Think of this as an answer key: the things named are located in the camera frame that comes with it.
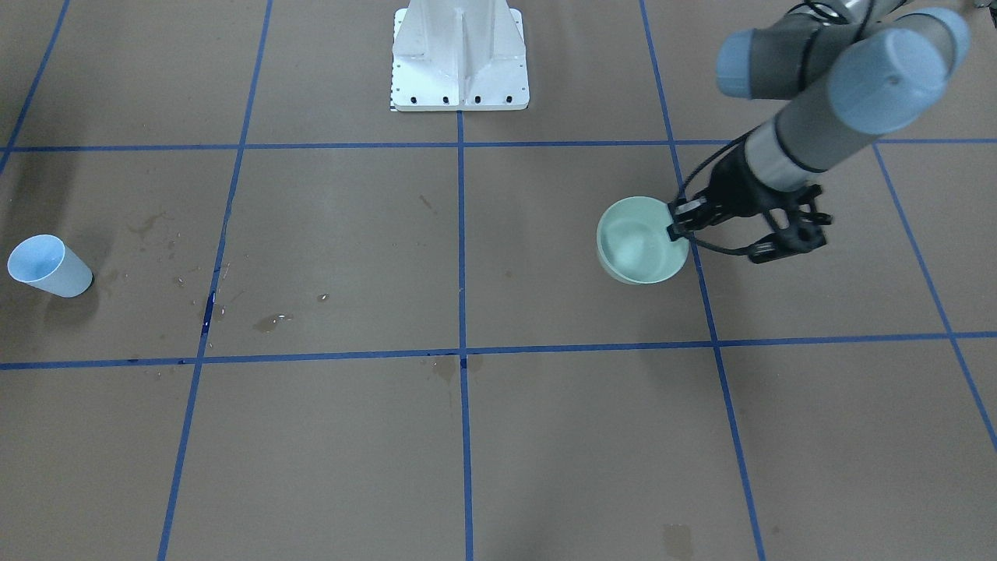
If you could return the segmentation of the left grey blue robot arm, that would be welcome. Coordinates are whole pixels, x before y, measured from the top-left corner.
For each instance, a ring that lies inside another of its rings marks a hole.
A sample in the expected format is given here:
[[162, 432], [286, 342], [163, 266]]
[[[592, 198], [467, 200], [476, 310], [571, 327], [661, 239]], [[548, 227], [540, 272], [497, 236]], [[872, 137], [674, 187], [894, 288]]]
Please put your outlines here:
[[898, 8], [898, 1], [801, 4], [769, 27], [727, 36], [716, 59], [718, 90], [784, 106], [707, 160], [705, 189], [670, 203], [673, 241], [760, 216], [770, 233], [757, 252], [825, 245], [832, 217], [816, 209], [818, 177], [917, 121], [970, 50], [961, 14], [929, 7], [882, 22]]

